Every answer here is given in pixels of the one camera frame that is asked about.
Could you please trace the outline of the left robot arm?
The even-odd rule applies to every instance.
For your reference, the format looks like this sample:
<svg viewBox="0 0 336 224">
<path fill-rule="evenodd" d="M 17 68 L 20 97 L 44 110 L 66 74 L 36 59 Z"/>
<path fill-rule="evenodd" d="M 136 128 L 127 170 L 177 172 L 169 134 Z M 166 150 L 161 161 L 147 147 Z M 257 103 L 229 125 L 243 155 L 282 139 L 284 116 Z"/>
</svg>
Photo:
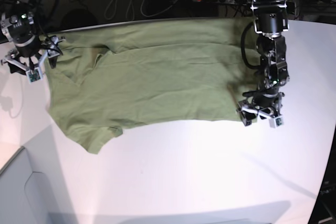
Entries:
<svg viewBox="0 0 336 224">
<path fill-rule="evenodd" d="M 13 42 L 15 49 L 10 51 L 5 62 L 12 73 L 20 73 L 30 82 L 43 77 L 41 67 L 45 61 L 54 68 L 58 57 L 61 38 L 46 37 L 44 34 L 38 7 L 41 0 L 17 1 L 10 13 L 1 14 L 2 34 Z M 247 29 L 254 29 L 258 34 L 257 50 L 260 63 L 251 65 L 245 51 L 241 56 L 244 64 L 255 70 L 260 78 L 253 91 L 243 93 L 243 100 L 238 103 L 238 114 L 245 125 L 253 119 L 262 118 L 281 122 L 282 97 L 280 87 L 289 81 L 286 63 L 286 42 L 282 35 L 288 30 L 287 0 L 251 0 L 250 8 L 254 20 Z"/>
</svg>

